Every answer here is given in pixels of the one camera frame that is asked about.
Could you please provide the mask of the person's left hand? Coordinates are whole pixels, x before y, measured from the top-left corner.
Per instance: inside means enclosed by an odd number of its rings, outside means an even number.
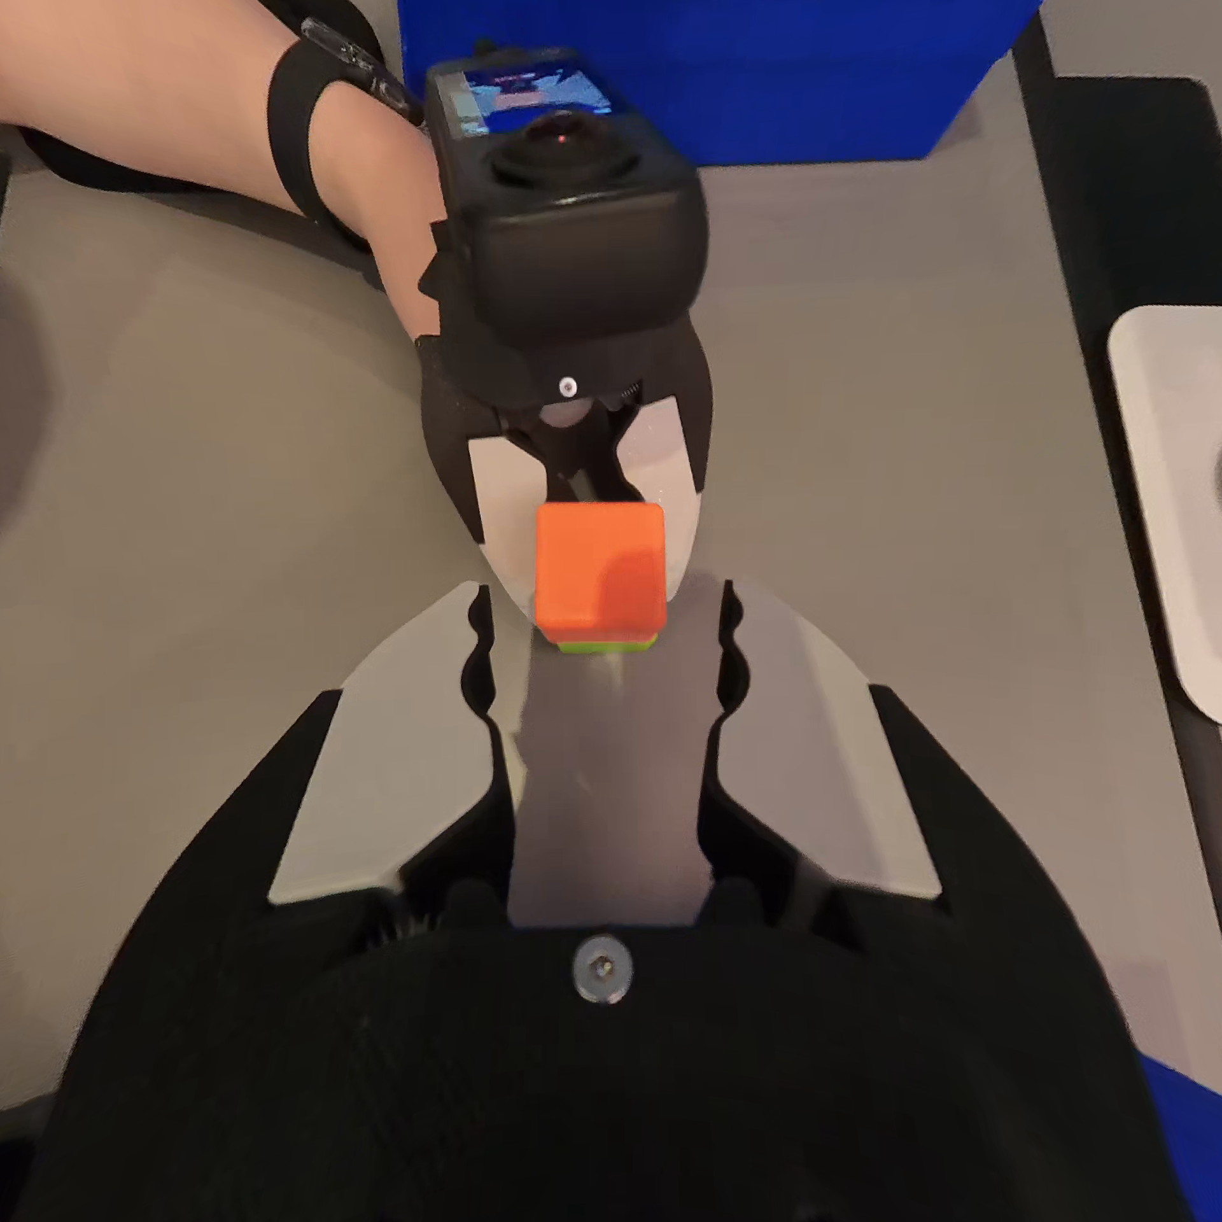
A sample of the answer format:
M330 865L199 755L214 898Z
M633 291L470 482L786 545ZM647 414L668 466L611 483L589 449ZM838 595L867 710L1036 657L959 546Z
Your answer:
M329 213L370 245L407 335L438 335L438 305L419 290L436 252L432 226L445 219L429 139L372 96L336 82L311 117L310 168Z

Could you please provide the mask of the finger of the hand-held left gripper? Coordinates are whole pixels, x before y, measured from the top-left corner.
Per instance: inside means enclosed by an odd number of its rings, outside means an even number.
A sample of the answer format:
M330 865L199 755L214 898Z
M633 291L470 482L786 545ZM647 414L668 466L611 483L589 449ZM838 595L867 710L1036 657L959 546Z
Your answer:
M701 494L682 434L676 399L642 406L615 456L627 485L663 511L666 582L682 584L698 531Z
M546 467L505 437L473 438L468 460L484 561L505 590L534 590L537 517L547 499Z

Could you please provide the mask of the blue plastic bin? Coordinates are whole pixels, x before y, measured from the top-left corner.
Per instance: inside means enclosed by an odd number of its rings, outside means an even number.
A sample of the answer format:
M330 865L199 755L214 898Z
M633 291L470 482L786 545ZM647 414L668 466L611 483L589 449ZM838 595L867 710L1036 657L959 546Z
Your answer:
M1221 1094L1141 1055L1171 1163L1196 1221L1221 1220Z
M403 2L402 63L589 59L701 166L925 159L1039 2Z

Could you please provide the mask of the black textured mat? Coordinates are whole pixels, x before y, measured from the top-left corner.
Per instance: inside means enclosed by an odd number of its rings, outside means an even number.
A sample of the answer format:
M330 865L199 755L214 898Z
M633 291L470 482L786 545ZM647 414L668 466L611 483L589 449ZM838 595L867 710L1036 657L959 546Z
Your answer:
M3 127L3 150L15 162L16 172L45 172L93 197L137 198L215 220L351 270L378 293L384 291L371 255L295 213L243 195L198 190L189 184L113 166L31 128Z

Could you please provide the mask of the white sign stand base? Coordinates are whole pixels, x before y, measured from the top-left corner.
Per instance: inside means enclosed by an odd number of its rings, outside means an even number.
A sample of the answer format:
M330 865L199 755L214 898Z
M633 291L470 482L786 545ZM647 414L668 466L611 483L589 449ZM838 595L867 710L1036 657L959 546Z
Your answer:
M1221 725L1221 307L1129 310L1107 355L1173 670Z

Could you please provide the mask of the orange magnetic cube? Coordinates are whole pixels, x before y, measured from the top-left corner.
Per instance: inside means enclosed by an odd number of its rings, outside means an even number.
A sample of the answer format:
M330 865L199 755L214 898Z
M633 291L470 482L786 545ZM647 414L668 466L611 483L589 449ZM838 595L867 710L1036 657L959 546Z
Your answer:
M534 623L553 646L659 636L668 620L662 508L546 502L537 517L534 594Z

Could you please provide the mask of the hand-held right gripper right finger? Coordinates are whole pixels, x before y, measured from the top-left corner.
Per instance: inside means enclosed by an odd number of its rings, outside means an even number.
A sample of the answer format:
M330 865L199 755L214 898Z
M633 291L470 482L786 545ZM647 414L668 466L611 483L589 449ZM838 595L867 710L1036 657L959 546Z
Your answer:
M755 582L724 584L717 625L720 712L698 793L713 879L749 881L768 923L806 923L838 888L937 900L864 671Z

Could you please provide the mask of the person's left forearm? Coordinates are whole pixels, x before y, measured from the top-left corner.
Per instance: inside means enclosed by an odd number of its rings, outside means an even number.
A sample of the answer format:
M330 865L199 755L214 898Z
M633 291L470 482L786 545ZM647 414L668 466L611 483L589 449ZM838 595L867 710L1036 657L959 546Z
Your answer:
M3 124L295 211L266 111L297 40L253 2L3 2Z

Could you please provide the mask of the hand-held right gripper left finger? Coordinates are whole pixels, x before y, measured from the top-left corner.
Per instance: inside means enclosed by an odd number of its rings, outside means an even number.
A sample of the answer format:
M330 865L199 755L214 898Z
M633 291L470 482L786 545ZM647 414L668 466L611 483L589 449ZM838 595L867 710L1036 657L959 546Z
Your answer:
M391 892L426 923L463 881L508 904L515 809L490 715L493 643L490 590L466 582L343 681L268 891L273 907Z

